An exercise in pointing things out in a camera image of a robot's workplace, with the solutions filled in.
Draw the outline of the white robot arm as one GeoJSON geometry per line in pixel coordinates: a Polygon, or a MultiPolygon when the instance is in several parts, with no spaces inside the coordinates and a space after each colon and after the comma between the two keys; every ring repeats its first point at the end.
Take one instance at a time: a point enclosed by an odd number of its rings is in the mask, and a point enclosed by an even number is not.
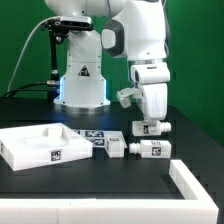
{"type": "Polygon", "coordinates": [[[132,85],[117,92],[122,107],[134,98],[143,113],[132,127],[145,133],[170,128],[165,58],[168,21],[164,0],[45,0],[68,32],[67,70],[60,79],[58,109],[71,112],[108,106],[101,55],[124,57],[132,85]]]}

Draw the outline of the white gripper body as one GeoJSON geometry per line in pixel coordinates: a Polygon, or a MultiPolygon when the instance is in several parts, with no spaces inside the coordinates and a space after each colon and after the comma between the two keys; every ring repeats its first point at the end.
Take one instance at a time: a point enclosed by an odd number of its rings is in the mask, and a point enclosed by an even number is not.
{"type": "Polygon", "coordinates": [[[145,120],[163,120],[167,114],[167,84],[139,85],[142,92],[137,104],[145,120]]]}

